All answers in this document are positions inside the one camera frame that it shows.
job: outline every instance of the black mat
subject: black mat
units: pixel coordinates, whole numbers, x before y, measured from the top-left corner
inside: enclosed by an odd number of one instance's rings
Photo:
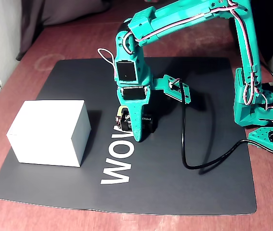
[[[182,77],[191,88],[187,108],[186,153],[191,165],[210,161],[245,138],[233,118],[234,81],[223,58],[147,58],[155,76]],[[159,111],[158,128],[137,143],[133,137],[112,139],[119,102],[112,67],[102,59],[59,61],[38,99],[84,99],[92,131],[83,164],[77,167],[18,163],[12,150],[0,170],[0,199],[71,209],[170,215],[249,214],[256,211],[253,178],[246,145],[214,169],[187,170],[181,161],[181,107],[161,92],[152,95]],[[130,141],[134,153],[110,155],[109,145]],[[118,145],[117,153],[127,146]],[[117,171],[127,183],[104,174],[106,159],[131,164]]]

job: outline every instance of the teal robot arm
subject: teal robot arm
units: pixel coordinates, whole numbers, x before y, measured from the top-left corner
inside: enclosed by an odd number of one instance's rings
[[[259,52],[249,0],[179,0],[158,10],[149,7],[136,13],[123,23],[116,36],[114,78],[118,86],[117,96],[120,104],[129,111],[136,141],[142,138],[143,106],[149,103],[152,90],[163,90],[181,101],[178,79],[167,75],[161,79],[153,78],[144,61],[142,47],[215,17],[234,17],[236,21],[243,67],[235,72],[235,122],[241,126],[265,126],[273,122],[273,106],[269,106],[273,103],[273,93],[261,88]],[[186,103],[193,100],[185,84],[184,94]],[[269,139],[260,142],[266,146],[272,144]]]

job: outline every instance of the gray fabric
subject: gray fabric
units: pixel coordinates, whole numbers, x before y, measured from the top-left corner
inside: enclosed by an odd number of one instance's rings
[[[22,0],[21,48],[16,59],[22,59],[44,26],[98,13],[109,5],[103,0]]]

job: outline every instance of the white cardboard box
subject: white cardboard box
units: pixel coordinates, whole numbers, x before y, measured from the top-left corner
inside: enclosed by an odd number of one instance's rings
[[[83,100],[25,101],[7,137],[20,163],[80,167],[90,130]]]

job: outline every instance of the black cable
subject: black cable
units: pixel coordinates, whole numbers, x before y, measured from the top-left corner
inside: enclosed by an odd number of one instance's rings
[[[257,145],[260,148],[265,149],[266,151],[273,153],[273,150],[270,148],[267,148],[266,146],[256,142],[256,141],[252,141],[252,140],[240,140],[238,141],[230,150],[228,150],[226,153],[224,153],[223,155],[221,155],[220,157],[206,163],[206,164],[202,164],[202,165],[196,165],[196,166],[190,166],[187,164],[186,162],[186,157],[185,157],[185,94],[184,94],[184,89],[183,89],[183,84],[182,84],[182,80],[179,81],[179,85],[180,85],[180,91],[181,91],[181,98],[182,98],[182,140],[181,140],[181,157],[182,157],[182,163],[183,165],[187,168],[187,169],[191,169],[191,170],[196,170],[196,169],[201,169],[201,168],[205,168],[208,166],[211,166],[217,162],[223,161],[225,160],[227,157],[230,156],[230,154],[232,154],[234,152],[234,150],[239,147],[241,144],[243,143],[251,143],[254,145]]]
[[[272,75],[273,77],[273,72],[272,70],[263,62],[261,61],[260,64]]]

